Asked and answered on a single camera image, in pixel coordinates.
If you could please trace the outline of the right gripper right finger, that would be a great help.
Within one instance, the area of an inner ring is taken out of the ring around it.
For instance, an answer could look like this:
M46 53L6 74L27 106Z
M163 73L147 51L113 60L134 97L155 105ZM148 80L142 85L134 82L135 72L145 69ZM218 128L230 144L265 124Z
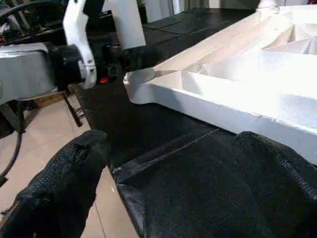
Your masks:
M238 168L276 238L317 236L317 168L292 148L252 132L233 139Z

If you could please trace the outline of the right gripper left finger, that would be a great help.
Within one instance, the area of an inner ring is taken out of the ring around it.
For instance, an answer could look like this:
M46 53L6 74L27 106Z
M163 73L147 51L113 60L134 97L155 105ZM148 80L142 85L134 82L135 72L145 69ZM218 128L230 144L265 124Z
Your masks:
M81 237L109 151L109 137L99 130L64 145L4 211L0 236Z

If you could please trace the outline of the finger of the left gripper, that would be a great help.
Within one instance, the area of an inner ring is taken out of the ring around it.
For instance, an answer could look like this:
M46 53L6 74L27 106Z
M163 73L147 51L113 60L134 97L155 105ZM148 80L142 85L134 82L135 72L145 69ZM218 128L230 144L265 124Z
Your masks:
M151 46L140 46L123 50L122 67L125 72L151 68L160 62L162 53Z

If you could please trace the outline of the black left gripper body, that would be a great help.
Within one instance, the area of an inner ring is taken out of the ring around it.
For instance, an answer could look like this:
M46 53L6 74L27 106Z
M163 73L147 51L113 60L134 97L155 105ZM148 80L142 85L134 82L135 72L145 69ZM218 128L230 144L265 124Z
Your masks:
M99 44L97 50L98 83L109 84L124 77L124 52L120 45Z

